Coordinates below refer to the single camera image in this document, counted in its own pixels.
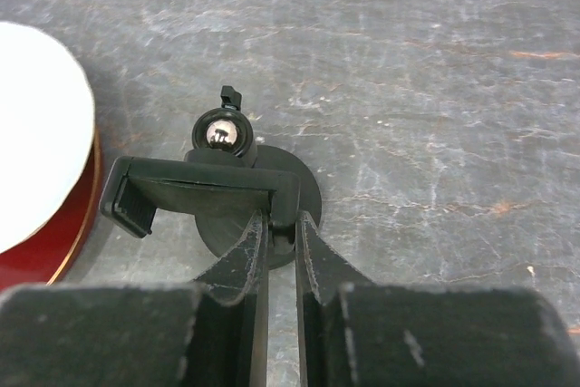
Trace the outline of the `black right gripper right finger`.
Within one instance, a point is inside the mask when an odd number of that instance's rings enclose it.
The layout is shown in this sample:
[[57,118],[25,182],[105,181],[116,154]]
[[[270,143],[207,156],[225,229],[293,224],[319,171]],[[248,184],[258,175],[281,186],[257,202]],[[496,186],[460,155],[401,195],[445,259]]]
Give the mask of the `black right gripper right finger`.
[[301,213],[295,228],[304,386],[576,386],[556,309],[524,287],[373,282]]

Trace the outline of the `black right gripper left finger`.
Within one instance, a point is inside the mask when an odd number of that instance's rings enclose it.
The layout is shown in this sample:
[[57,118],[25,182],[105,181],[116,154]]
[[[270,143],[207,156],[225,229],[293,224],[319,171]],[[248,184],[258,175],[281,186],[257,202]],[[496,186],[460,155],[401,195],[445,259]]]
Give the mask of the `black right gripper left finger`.
[[1,295],[4,386],[262,386],[268,220],[196,280],[19,285]]

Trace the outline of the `black phone stand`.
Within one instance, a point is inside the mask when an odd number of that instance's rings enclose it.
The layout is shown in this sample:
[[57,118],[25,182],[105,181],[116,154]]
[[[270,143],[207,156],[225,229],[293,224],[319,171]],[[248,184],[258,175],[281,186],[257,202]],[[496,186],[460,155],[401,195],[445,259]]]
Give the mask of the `black phone stand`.
[[101,196],[101,213],[137,238],[151,234],[158,210],[194,217],[217,257],[241,238],[255,211],[266,215],[272,268],[294,259],[301,211],[320,222],[323,202],[313,172],[293,153],[259,145],[242,112],[242,95],[225,85],[219,107],[203,113],[184,160],[116,159]]

